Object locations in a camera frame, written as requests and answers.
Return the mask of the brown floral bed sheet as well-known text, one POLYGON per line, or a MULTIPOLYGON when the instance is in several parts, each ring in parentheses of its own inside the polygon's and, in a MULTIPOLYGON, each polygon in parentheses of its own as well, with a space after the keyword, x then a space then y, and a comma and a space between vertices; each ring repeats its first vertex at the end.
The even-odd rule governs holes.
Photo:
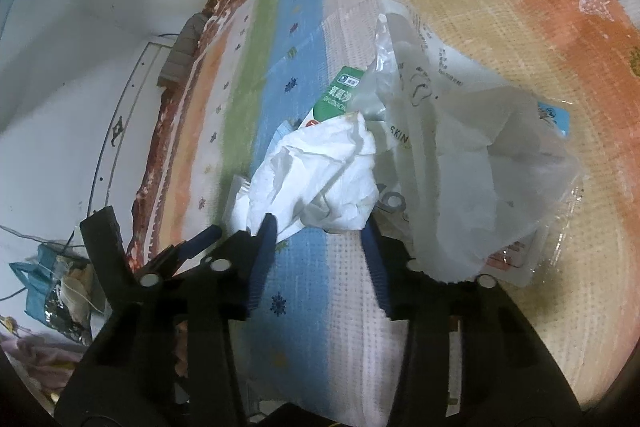
POLYGON ((152 134, 145 172, 131 208, 134 218, 132 239, 125 249, 131 270, 141 269, 149 259, 149 249, 145 247, 145 242, 154 233, 152 218, 156 201, 164 188, 162 176, 175 154, 175 147, 170 144, 170 136, 181 124, 179 105, 189 96, 191 78, 200 72, 201 61, 210 43, 217 38, 245 2, 247 0, 207 0, 200 12, 204 17, 203 28, 196 35, 191 49, 186 52, 186 64, 178 67, 175 80, 160 78, 157 81, 157 86, 163 88, 164 92, 160 97, 160 110, 152 134))

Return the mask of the white tissue paper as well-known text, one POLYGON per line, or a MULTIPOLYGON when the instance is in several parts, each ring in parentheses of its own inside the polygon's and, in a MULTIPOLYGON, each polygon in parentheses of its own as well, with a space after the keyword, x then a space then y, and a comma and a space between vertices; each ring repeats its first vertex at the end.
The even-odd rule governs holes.
POLYGON ((364 228, 378 202, 376 144, 359 113, 295 130, 265 157, 253 176, 250 221, 277 219, 278 241, 316 228, 330 233, 364 228))

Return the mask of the green white medicine box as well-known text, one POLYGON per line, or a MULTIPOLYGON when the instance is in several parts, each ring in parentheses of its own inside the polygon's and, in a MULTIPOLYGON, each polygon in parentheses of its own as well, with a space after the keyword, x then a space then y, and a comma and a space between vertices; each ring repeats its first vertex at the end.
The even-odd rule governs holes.
POLYGON ((358 87, 363 74, 361 69, 343 66, 303 118, 299 129, 344 115, 352 98, 352 91, 358 87))

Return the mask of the small white tissue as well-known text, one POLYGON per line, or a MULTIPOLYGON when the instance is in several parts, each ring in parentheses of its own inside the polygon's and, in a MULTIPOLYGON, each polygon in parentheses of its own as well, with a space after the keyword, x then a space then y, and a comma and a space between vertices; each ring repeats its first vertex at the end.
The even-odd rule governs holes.
POLYGON ((257 229, 250 221, 250 205, 252 205, 253 196, 252 182, 242 176, 233 176, 224 206, 224 226, 229 235, 239 231, 252 235, 257 233, 257 229))

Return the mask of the striped colourful bed mat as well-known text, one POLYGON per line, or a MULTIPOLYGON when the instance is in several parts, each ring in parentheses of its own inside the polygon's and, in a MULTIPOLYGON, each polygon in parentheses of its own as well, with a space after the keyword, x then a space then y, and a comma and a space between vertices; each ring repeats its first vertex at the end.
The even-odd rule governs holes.
POLYGON ((207 48, 145 242, 207 225, 220 322, 186 320, 202 426, 570 426, 639 343, 639 0, 247 0, 207 48), (343 66, 393 239, 376 301, 360 231, 224 228, 279 124, 343 66))

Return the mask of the blue bag on floor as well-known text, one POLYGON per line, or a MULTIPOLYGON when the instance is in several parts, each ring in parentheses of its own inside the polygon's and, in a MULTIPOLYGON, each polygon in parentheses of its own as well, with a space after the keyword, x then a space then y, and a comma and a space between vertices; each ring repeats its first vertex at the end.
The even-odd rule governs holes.
POLYGON ((102 310, 92 300, 96 273, 88 258, 40 244, 35 258, 9 267, 26 289, 29 317, 74 343, 90 345, 92 312, 102 310))

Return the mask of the grey folded cloth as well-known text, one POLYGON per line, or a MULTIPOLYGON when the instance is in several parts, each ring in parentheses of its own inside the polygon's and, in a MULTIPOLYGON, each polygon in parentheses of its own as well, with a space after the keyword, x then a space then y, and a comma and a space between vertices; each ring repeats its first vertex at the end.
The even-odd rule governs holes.
POLYGON ((206 22, 203 13, 196 13, 186 21, 160 69, 158 87, 176 89, 189 76, 206 22))

